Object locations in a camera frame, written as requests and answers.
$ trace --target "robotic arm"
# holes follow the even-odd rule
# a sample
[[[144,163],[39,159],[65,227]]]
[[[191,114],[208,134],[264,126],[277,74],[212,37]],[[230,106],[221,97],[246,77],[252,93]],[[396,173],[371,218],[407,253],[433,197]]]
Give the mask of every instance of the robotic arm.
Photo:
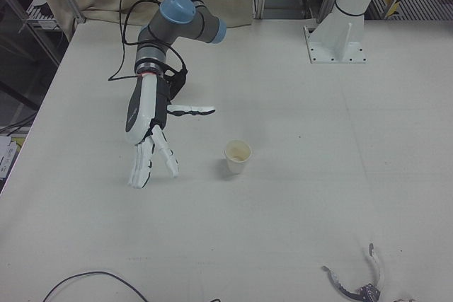
[[[172,105],[185,84],[187,69],[175,72],[166,64],[166,53],[178,37],[218,43],[224,39],[225,23],[213,16],[202,0],[164,0],[148,25],[139,33],[134,70],[137,84],[130,98],[126,140],[135,145],[136,156],[129,184],[143,187],[151,177],[152,156],[157,148],[173,177],[178,162],[162,130],[167,113],[181,116],[208,115],[214,107]],[[173,71],[173,76],[165,74]]]

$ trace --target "cup rim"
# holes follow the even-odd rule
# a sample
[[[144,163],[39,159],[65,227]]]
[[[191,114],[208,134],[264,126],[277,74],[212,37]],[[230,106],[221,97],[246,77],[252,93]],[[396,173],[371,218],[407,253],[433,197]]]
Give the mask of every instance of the cup rim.
[[[246,159],[244,159],[243,161],[236,161],[227,155],[227,146],[234,141],[239,141],[239,142],[243,143],[244,145],[247,146],[248,150],[250,151],[248,157]],[[229,161],[236,163],[236,164],[241,164],[241,163],[245,163],[246,161],[248,161],[250,159],[250,157],[252,156],[252,153],[253,152],[252,152],[252,148],[250,147],[250,145],[248,145],[248,143],[246,141],[243,141],[242,139],[231,139],[226,143],[226,146],[224,147],[224,155],[225,155],[226,159],[228,159]]]

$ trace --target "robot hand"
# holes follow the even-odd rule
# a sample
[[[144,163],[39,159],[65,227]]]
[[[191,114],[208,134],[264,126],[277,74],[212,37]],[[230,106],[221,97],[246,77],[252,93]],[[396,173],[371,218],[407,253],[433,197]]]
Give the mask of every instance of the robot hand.
[[[346,297],[348,297],[348,298],[350,298],[352,300],[356,300],[356,301],[360,301],[360,302],[378,302],[379,297],[381,296],[381,291],[384,288],[384,270],[382,268],[381,261],[377,257],[376,252],[374,251],[373,243],[369,244],[368,250],[369,250],[369,256],[373,259],[373,261],[374,261],[374,263],[376,265],[376,268],[377,268],[377,271],[378,271],[377,272],[377,277],[379,279],[378,279],[378,282],[376,284],[368,283],[367,285],[360,287],[357,290],[358,294],[355,294],[353,292],[348,291],[340,283],[340,280],[339,280],[338,276],[335,274],[335,272],[333,272],[332,270],[330,270],[327,267],[323,267],[323,269],[328,272],[332,284],[344,296],[346,296]]]
[[[144,187],[151,178],[152,156],[161,154],[172,177],[178,177],[178,161],[162,132],[167,113],[182,115],[209,115],[215,108],[170,104],[167,81],[155,73],[139,75],[130,99],[126,124],[126,140],[135,145],[135,158],[129,185]]]

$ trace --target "white paper cup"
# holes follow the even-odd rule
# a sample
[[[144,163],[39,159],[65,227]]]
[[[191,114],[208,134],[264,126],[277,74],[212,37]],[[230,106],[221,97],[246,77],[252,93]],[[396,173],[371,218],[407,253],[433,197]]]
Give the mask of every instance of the white paper cup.
[[[241,173],[252,156],[252,149],[246,142],[235,139],[225,146],[224,154],[228,169],[232,173]]]

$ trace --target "robotic finger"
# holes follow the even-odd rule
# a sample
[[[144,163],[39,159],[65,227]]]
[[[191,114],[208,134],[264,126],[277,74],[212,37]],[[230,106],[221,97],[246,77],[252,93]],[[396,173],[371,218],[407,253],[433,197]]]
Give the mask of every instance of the robotic finger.
[[[173,116],[183,116],[183,115],[211,115],[215,112],[215,107],[213,106],[188,106],[188,105],[173,105],[170,104],[167,106],[167,113]]]
[[[148,183],[151,177],[153,153],[154,145],[150,137],[135,146],[134,164],[128,182],[131,187],[141,188]]]
[[[341,283],[335,272],[327,267],[323,267],[328,272],[332,284],[341,292],[344,296],[362,302],[377,302],[381,296],[381,290],[384,288],[384,271],[382,270],[381,262],[374,251],[373,243],[369,244],[369,256],[373,259],[379,275],[379,281],[377,284],[368,283],[365,286],[360,287],[357,290],[357,294],[348,291]]]

